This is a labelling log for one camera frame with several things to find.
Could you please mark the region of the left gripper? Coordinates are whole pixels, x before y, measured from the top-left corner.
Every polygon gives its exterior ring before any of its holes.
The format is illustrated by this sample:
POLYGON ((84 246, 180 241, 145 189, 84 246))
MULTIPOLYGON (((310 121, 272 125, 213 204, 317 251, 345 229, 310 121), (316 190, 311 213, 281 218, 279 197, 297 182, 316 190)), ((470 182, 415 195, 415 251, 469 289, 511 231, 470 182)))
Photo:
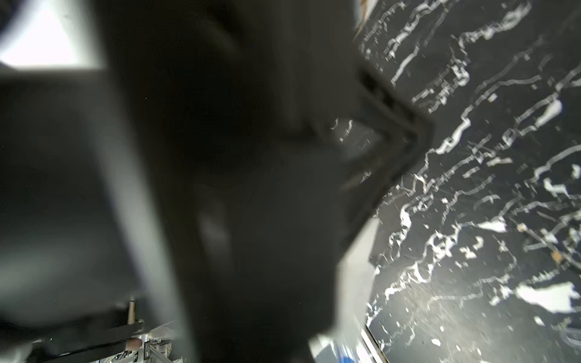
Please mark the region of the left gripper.
POLYGON ((70 1, 92 67, 1 64, 1 358, 304 362, 347 227, 352 1, 70 1))

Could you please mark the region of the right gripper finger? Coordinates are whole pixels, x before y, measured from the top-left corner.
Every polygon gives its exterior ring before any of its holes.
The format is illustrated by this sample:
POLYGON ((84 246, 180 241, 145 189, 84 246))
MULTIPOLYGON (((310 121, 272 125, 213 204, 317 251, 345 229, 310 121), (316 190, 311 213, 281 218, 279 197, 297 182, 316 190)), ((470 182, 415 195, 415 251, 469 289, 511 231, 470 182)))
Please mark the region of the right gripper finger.
POLYGON ((399 97, 369 62, 356 64, 355 108, 335 121, 335 137, 346 161, 346 250, 384 195, 431 146, 434 124, 399 97))

